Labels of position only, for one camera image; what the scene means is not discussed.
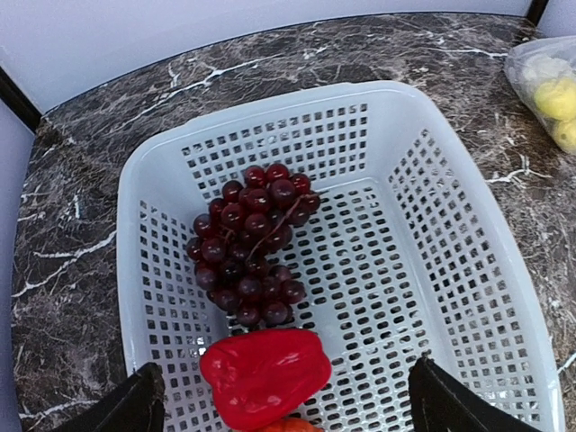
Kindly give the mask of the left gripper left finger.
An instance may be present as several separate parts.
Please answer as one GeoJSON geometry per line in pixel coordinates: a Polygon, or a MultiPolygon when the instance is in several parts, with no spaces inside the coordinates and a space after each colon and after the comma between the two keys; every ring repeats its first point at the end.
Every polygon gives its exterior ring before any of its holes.
{"type": "Polygon", "coordinates": [[[58,431],[163,431],[166,386],[161,368],[146,363],[93,407],[58,431]]]}

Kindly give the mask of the small orange pumpkin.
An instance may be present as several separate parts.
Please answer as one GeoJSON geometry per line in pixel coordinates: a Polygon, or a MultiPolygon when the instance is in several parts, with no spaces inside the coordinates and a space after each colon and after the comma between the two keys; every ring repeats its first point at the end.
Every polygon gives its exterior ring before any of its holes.
{"type": "Polygon", "coordinates": [[[283,418],[263,427],[262,432],[323,432],[302,418],[283,418]]]}

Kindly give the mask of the red bell pepper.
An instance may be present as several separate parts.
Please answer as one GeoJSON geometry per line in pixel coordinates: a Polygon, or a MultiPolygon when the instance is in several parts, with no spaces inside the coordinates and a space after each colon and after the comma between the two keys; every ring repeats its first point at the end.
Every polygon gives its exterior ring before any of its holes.
{"type": "Polygon", "coordinates": [[[224,423],[255,431],[290,414],[328,383],[332,366],[320,338],[299,328],[227,337],[200,359],[224,423]]]}

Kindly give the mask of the clear zip top bag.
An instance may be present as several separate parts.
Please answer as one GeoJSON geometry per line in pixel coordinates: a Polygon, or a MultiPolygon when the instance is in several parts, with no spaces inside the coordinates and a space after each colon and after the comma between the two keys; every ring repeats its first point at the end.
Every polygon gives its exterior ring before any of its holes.
{"type": "Polygon", "coordinates": [[[575,153],[575,38],[531,40],[512,48],[505,75],[554,143],[575,153]]]}

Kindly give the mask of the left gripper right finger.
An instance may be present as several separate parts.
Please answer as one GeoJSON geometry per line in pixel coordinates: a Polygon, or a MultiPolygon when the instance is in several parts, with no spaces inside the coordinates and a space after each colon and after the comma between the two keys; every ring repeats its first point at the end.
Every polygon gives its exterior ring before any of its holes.
{"type": "Polygon", "coordinates": [[[409,373],[409,401],[416,432],[535,430],[491,406],[425,356],[409,373]]]}

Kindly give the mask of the dark red grape bunch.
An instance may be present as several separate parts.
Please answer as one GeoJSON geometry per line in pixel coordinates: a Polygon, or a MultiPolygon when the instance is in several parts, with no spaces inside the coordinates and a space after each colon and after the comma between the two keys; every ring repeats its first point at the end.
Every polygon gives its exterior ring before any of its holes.
{"type": "Polygon", "coordinates": [[[304,173],[281,163],[249,166],[193,221],[185,251],[196,284],[246,329],[289,323],[305,287],[287,265],[273,265],[269,257],[288,247],[294,229],[319,207],[320,196],[304,173]]]}

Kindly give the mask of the yellow squash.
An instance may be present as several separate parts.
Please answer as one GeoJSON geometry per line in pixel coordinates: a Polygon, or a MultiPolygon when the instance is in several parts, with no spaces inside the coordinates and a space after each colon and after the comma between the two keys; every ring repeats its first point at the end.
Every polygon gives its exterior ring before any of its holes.
{"type": "Polygon", "coordinates": [[[542,83],[534,94],[537,110],[546,118],[569,121],[575,118],[575,80],[558,78],[542,83]]]}
{"type": "Polygon", "coordinates": [[[552,137],[562,151],[574,155],[576,152],[576,120],[558,121],[553,126],[552,137]]]}

